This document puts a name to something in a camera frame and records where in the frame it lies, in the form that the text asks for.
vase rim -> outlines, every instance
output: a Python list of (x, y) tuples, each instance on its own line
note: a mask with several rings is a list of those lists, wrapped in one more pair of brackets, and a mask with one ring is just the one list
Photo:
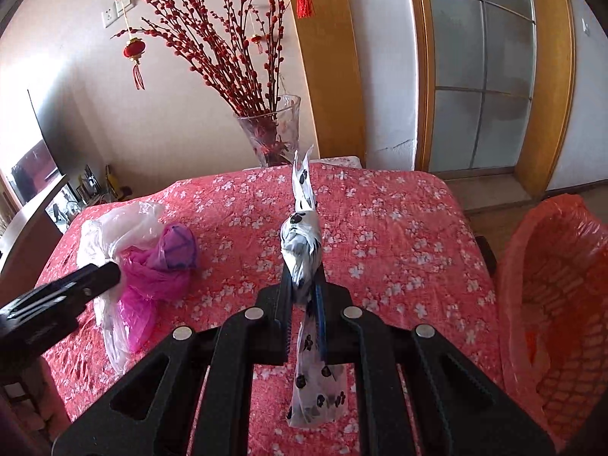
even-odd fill
[(278, 109), (271, 113), (263, 113), (261, 115), (251, 115), (250, 117), (240, 117), (238, 115), (235, 115), (235, 117), (238, 118), (239, 120), (247, 120), (248, 118), (270, 117), (270, 116), (276, 115), (277, 113), (280, 113), (282, 111), (287, 111), (288, 109), (292, 109), (295, 106), (300, 106), (300, 103), (302, 102), (302, 98), (300, 98), (299, 96), (296, 96), (295, 94), (281, 94), (281, 97), (282, 98), (296, 98), (296, 100), (294, 101), (294, 104), (285, 106), (285, 108)]

clear glass vase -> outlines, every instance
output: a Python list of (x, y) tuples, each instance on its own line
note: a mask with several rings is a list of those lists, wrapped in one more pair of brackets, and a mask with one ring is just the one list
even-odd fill
[(279, 97), (277, 111), (255, 117), (236, 117), (260, 166), (290, 165), (298, 149), (300, 102), (298, 96)]

electrical outlet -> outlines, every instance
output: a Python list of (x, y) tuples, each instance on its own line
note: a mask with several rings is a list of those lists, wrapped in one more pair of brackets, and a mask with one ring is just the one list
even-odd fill
[(122, 3), (120, 2), (120, 0), (116, 0), (114, 4), (116, 5), (116, 14), (119, 17), (122, 15), (123, 5), (125, 6), (125, 12), (128, 12), (130, 9), (133, 8), (133, 0), (122, 0)]
[(116, 20), (118, 20), (118, 12), (116, 11), (115, 4), (112, 3), (110, 8), (101, 12), (101, 21), (103, 22), (103, 26), (107, 28), (110, 24), (116, 22)]

red berry branch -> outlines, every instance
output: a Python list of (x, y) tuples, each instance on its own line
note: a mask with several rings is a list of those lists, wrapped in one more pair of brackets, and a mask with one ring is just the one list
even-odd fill
[[(269, 9), (264, 16), (253, 6), (253, 0), (223, 0), (222, 15), (209, 9), (205, 0), (143, 1), (154, 7), (159, 20), (142, 18), (146, 27), (130, 28), (131, 34), (164, 39), (166, 46), (173, 48), (176, 56), (183, 57), (190, 64), (190, 70), (199, 73), (205, 85), (213, 87), (239, 117), (277, 110), (279, 70), (283, 62), (284, 0), (268, 0)], [(247, 21), (257, 25), (265, 36), (266, 88), (251, 62), (250, 42), (245, 34)], [(126, 32), (122, 30), (113, 37)], [(276, 141), (276, 127), (263, 127), (260, 134), (264, 134), (260, 138), (266, 139), (262, 145), (267, 150), (279, 152), (281, 142)]]

purple plastic bag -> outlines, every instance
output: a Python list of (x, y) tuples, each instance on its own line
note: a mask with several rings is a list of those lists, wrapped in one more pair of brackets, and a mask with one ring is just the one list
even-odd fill
[(152, 249), (130, 247), (121, 254), (126, 286), (118, 306), (131, 353), (139, 350), (154, 329), (156, 302), (179, 300), (186, 294), (197, 261), (196, 239), (181, 223), (167, 225)]

